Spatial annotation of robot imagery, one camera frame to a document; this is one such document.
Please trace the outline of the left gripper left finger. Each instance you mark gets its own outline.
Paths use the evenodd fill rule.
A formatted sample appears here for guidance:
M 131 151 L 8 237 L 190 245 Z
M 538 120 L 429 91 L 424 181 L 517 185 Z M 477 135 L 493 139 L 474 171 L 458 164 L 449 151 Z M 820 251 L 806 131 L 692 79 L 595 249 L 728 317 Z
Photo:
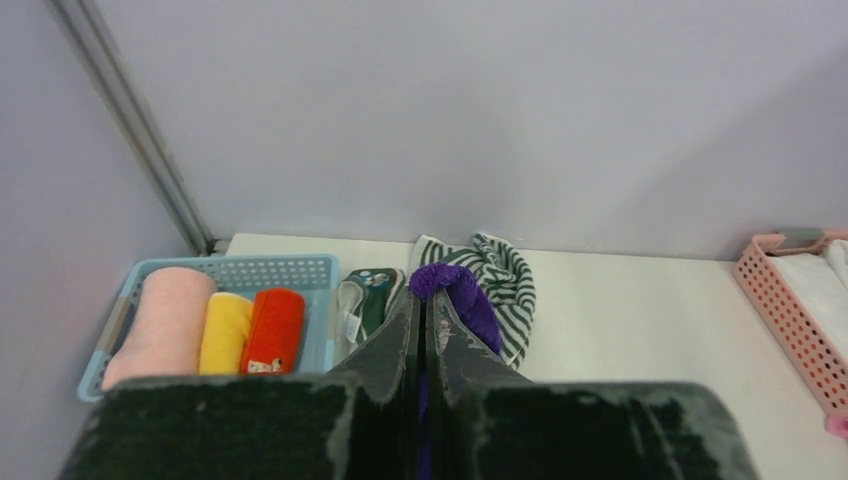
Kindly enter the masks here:
M 330 371 L 346 402 L 330 437 L 336 479 L 415 479 L 421 302 L 400 291 L 384 323 Z

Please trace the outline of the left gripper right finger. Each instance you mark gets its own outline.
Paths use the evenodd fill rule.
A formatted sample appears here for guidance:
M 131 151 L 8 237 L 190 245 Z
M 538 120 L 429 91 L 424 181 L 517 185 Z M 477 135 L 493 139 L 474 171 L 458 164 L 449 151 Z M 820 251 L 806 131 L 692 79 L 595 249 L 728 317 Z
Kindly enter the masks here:
M 480 453 L 490 441 L 490 393 L 531 386 L 460 320 L 448 293 L 426 301 L 426 362 L 431 473 L 483 479 Z

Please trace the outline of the purple towel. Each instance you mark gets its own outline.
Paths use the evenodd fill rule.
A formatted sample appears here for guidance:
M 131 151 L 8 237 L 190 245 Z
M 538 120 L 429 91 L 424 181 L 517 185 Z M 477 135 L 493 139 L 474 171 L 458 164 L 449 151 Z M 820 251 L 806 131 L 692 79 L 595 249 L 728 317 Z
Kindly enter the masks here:
M 503 340 L 495 311 L 472 271 L 467 267 L 435 263 L 418 268 L 410 277 L 410 291 L 426 301 L 444 289 L 461 322 L 491 351 L 500 355 Z M 422 429 L 418 440 L 417 474 L 419 479 L 431 479 L 431 453 L 428 427 L 428 378 L 418 377 L 418 420 Z

